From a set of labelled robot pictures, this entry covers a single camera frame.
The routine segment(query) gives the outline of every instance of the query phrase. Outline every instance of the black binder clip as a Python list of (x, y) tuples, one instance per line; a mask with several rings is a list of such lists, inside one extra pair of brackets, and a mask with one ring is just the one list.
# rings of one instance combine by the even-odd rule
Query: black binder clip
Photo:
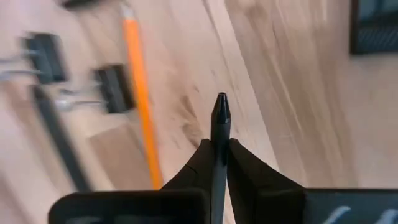
[(79, 105), (101, 105), (108, 113), (124, 113), (134, 107), (130, 89), (122, 65), (107, 65), (93, 71), (94, 82), (81, 90), (60, 89), (63, 96), (76, 96), (99, 90), (103, 101), (68, 101), (59, 98), (56, 102), (63, 111), (71, 111)]
[(14, 75), (35, 75), (41, 84), (63, 82), (67, 79), (63, 61), (58, 49), (59, 37), (45, 33), (31, 33), (23, 39), (25, 51), (0, 63), (14, 63), (27, 59), (33, 70), (6, 70), (0, 73), (0, 80), (8, 80)]

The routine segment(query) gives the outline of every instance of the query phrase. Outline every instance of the black pen tip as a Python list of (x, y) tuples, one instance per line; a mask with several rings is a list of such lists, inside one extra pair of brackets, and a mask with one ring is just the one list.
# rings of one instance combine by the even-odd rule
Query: black pen tip
[(211, 120), (218, 124), (227, 124), (231, 122), (231, 112), (225, 93), (218, 94), (213, 112), (211, 113)]

